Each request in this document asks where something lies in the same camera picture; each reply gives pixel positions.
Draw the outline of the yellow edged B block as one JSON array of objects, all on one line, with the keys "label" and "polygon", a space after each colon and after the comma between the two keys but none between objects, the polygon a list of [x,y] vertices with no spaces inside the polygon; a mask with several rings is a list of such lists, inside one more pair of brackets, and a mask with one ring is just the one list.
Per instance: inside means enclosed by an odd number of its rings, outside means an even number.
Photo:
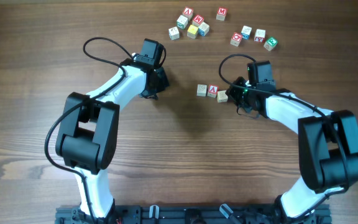
[{"label": "yellow edged B block", "polygon": [[224,103],[228,101],[228,96],[226,95],[225,90],[217,92],[217,101],[218,103]]}]

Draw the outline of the red A letter block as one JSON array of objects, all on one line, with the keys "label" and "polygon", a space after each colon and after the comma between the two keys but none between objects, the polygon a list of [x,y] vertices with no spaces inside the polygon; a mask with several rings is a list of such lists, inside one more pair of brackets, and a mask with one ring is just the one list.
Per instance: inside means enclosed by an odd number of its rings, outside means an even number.
[{"label": "red A letter block", "polygon": [[216,98],[219,87],[217,85],[209,85],[207,90],[207,96]]}]

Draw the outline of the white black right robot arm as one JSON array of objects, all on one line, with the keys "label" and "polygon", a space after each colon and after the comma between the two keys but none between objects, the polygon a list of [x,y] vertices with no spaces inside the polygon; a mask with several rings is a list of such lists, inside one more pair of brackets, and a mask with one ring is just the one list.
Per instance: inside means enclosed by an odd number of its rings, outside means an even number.
[{"label": "white black right robot arm", "polygon": [[298,136],[300,178],[278,196],[274,222],[302,222],[332,195],[358,182],[358,124],[349,110],[331,111],[278,89],[270,62],[247,64],[248,77],[238,77],[226,95],[246,113],[277,121]]}]

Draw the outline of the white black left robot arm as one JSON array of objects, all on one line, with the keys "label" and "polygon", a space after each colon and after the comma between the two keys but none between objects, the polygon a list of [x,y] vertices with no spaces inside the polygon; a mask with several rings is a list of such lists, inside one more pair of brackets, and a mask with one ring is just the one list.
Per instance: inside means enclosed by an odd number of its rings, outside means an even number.
[{"label": "white black left robot arm", "polygon": [[129,54],[101,87],[67,97],[63,114],[45,138],[44,151],[53,166],[75,174],[81,203],[58,208],[56,223],[120,223],[114,217],[107,172],[116,151],[119,113],[133,97],[156,100],[169,86],[162,67],[166,55],[162,44],[145,39],[141,52]]}]

